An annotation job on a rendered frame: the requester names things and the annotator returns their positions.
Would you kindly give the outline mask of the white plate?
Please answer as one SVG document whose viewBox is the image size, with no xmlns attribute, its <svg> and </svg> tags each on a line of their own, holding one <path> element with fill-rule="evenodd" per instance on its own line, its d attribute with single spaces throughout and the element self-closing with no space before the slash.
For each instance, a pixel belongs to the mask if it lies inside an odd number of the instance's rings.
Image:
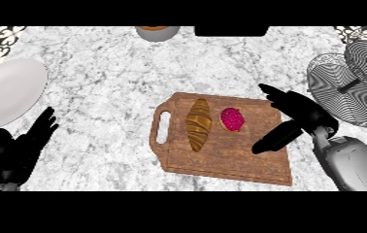
<svg viewBox="0 0 367 233">
<path fill-rule="evenodd" d="M 46 86 L 46 68 L 30 58 L 0 64 L 0 126 L 14 121 L 33 106 Z"/>
</svg>

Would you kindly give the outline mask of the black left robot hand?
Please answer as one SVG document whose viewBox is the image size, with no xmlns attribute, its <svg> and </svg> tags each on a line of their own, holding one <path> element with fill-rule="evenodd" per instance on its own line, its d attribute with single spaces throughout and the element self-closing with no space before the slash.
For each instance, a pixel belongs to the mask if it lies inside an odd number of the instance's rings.
<svg viewBox="0 0 367 233">
<path fill-rule="evenodd" d="M 54 109 L 46 107 L 24 134 L 13 138 L 0 128 L 0 184 L 20 186 L 32 173 L 41 151 L 58 127 Z"/>
</svg>

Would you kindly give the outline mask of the grey pot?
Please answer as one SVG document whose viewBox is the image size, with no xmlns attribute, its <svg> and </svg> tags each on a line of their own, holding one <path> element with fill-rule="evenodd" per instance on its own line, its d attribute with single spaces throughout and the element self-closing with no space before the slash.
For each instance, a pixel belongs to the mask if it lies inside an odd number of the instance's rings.
<svg viewBox="0 0 367 233">
<path fill-rule="evenodd" d="M 178 26 L 138 26 L 135 28 L 136 35 L 147 42 L 164 42 L 179 31 Z"/>
</svg>

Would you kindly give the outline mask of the brown wooden cutting board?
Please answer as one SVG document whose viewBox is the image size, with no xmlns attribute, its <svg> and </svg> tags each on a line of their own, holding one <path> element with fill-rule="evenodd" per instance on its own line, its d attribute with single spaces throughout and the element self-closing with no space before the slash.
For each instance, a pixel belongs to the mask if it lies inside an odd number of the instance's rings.
<svg viewBox="0 0 367 233">
<path fill-rule="evenodd" d="M 185 116 L 195 100 L 207 102 L 212 128 L 200 151 L 192 151 L 185 134 Z M 244 118 L 237 132 L 220 127 L 219 114 L 235 108 Z M 251 145 L 281 123 L 281 113 L 266 100 L 176 92 L 156 110 L 148 145 L 161 169 L 172 173 L 291 184 L 285 150 L 251 152 Z"/>
</svg>

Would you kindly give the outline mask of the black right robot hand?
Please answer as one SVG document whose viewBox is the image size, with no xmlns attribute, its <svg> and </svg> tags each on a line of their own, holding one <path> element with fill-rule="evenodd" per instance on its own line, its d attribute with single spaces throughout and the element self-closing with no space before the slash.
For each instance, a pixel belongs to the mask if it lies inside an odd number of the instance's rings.
<svg viewBox="0 0 367 233">
<path fill-rule="evenodd" d="M 282 92 L 262 83 L 257 86 L 266 93 L 270 107 L 284 113 L 290 120 L 284 121 L 253 144 L 253 154 L 279 150 L 298 137 L 301 132 L 312 135 L 318 127 L 325 129 L 326 138 L 335 135 L 338 122 L 307 97 L 293 91 Z"/>
</svg>

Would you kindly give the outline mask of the pink frosted cupcake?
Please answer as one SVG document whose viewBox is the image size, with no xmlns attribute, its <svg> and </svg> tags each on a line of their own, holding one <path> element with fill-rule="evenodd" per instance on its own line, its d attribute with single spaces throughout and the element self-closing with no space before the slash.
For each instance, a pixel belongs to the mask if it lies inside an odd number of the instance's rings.
<svg viewBox="0 0 367 233">
<path fill-rule="evenodd" d="M 244 119 L 238 109 L 225 108 L 219 114 L 219 122 L 226 131 L 238 132 L 244 124 Z"/>
</svg>

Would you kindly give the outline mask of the black appliance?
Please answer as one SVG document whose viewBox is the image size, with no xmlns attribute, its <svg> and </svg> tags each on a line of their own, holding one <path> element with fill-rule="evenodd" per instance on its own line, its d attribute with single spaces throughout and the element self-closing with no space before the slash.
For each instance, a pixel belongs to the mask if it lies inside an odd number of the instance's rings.
<svg viewBox="0 0 367 233">
<path fill-rule="evenodd" d="M 260 37 L 266 26 L 195 26 L 194 35 L 200 37 Z"/>
</svg>

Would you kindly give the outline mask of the brown croissant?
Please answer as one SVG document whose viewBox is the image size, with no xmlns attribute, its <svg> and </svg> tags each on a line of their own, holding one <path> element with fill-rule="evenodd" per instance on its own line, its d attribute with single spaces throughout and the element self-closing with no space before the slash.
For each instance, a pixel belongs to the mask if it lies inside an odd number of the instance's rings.
<svg viewBox="0 0 367 233">
<path fill-rule="evenodd" d="M 209 105 L 203 98 L 192 103 L 185 116 L 185 133 L 192 151 L 200 151 L 212 128 Z"/>
</svg>

